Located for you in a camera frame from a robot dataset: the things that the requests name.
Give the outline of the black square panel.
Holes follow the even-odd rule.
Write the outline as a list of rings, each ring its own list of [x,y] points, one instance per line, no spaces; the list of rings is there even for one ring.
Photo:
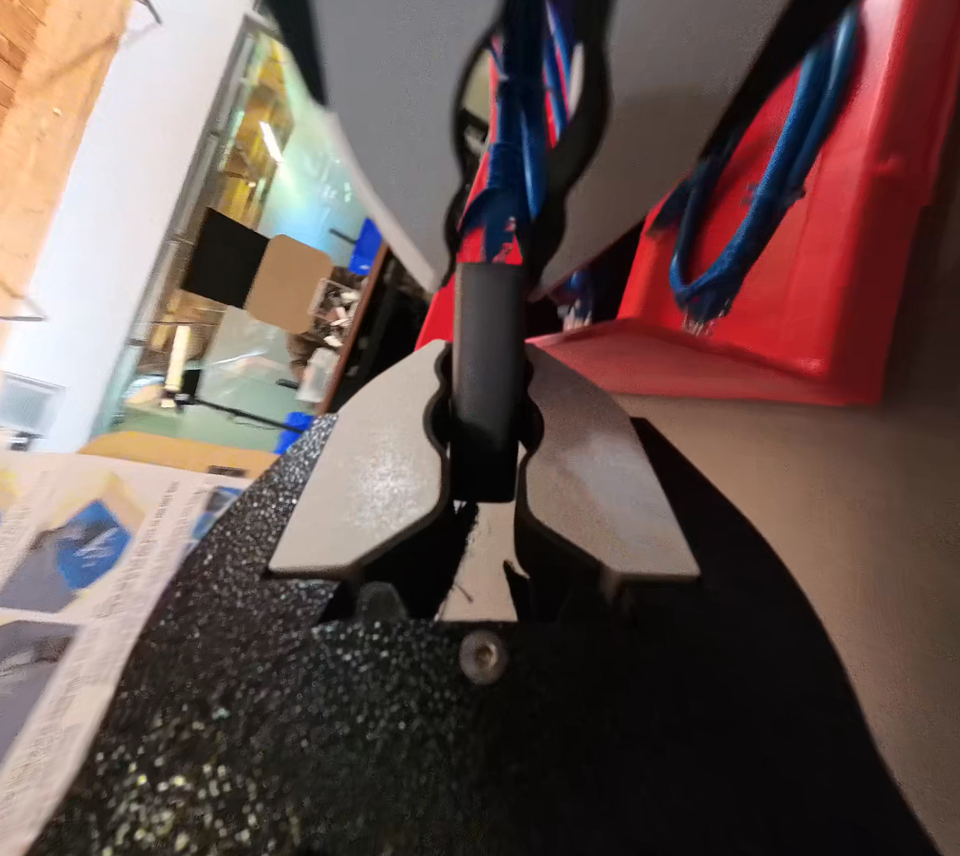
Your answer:
[[[208,207],[179,287],[242,309],[269,242],[270,237]]]

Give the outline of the printed instruction sheet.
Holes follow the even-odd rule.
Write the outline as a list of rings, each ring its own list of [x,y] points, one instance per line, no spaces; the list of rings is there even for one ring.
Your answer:
[[[86,454],[2,453],[2,854],[25,854],[40,835],[164,588],[249,485]]]

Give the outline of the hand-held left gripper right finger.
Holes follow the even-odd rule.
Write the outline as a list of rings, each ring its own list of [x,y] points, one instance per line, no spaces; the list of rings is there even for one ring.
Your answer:
[[[627,413],[546,350],[526,351],[543,429],[517,508],[597,564],[600,583],[696,581],[700,567]]]

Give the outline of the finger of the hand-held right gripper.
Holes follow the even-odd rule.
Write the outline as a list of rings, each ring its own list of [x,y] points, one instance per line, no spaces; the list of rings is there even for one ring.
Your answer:
[[[688,172],[791,0],[576,0],[579,100],[547,163],[557,249],[532,298],[623,235]]]
[[[435,292],[463,189],[456,115],[506,0],[310,0],[322,102],[352,188],[405,269]]]

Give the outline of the clear gripper display stand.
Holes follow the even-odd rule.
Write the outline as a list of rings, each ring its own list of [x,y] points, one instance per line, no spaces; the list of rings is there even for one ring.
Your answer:
[[[341,349],[351,332],[364,291],[364,279],[343,282],[332,276],[321,282],[307,336],[321,346]]]

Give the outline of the red storage bin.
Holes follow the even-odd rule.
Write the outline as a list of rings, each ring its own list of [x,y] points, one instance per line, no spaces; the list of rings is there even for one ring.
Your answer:
[[[611,394],[875,404],[910,250],[958,107],[959,0],[862,0],[831,130],[726,316],[694,335],[669,290],[678,230],[643,234],[617,316],[535,337]]]

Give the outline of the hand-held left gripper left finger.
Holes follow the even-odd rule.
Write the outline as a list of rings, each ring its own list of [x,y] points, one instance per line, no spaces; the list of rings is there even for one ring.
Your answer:
[[[274,576],[357,577],[432,522],[450,496],[450,344],[435,340],[367,383],[341,408],[269,562]]]

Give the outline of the wooden top table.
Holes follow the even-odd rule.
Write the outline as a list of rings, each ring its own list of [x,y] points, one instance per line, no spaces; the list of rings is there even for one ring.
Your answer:
[[[382,241],[371,264],[369,274],[366,276],[361,296],[356,303],[345,342],[339,350],[337,364],[327,380],[323,399],[313,406],[312,413],[315,417],[336,411],[336,398],[347,377],[347,372],[355,355],[354,351],[359,346],[360,337],[365,333],[366,317],[369,314],[372,301],[382,290],[379,279],[390,252],[389,244]]]

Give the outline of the black light stand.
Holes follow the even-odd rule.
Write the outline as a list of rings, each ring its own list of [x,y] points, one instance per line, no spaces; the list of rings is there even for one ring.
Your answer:
[[[212,412],[222,414],[229,418],[246,420],[247,422],[259,425],[262,427],[269,427],[273,430],[278,431],[290,431],[295,434],[300,434],[305,431],[305,429],[297,423],[291,423],[288,420],[277,421],[274,419],[262,417],[255,415],[253,413],[239,410],[234,407],[223,406],[218,403],[210,402],[205,399],[202,399],[198,396],[198,387],[200,383],[200,378],[202,376],[201,370],[186,370],[186,372],[181,376],[180,388],[178,390],[170,390],[166,388],[164,390],[165,397],[164,399],[171,400],[174,402],[174,406],[178,409],[184,407],[203,407],[209,409]]]

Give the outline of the black ethernet coupler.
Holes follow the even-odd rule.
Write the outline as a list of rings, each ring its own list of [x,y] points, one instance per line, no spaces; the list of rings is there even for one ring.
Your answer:
[[[524,279],[517,265],[461,263],[455,272],[450,463],[453,494],[515,497],[523,392]]]

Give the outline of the small blue bin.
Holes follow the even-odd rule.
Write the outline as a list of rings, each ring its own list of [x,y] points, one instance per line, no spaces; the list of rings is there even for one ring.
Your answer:
[[[348,271],[358,276],[368,276],[376,262],[381,244],[382,235],[376,223],[367,217],[359,230],[356,243],[353,245]]]

